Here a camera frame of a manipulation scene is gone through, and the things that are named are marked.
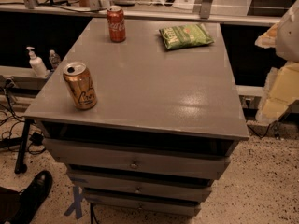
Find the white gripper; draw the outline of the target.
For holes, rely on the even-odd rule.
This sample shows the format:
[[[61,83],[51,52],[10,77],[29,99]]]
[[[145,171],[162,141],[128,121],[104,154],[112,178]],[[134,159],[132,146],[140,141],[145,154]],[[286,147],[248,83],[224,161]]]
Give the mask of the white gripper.
[[[260,35],[255,45],[268,49],[276,46],[278,24]],[[263,95],[255,118],[259,122],[277,121],[288,107],[299,99],[299,63],[286,62],[279,69],[272,67],[266,77]]]

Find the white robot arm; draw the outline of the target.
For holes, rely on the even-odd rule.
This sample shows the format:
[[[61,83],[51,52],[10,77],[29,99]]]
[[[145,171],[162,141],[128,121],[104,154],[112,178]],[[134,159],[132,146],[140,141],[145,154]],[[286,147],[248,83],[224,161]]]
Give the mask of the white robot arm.
[[[274,48],[286,63],[272,67],[266,77],[256,119],[270,124],[278,121],[289,106],[299,99],[299,0],[289,8],[279,23],[260,35],[255,45]]]

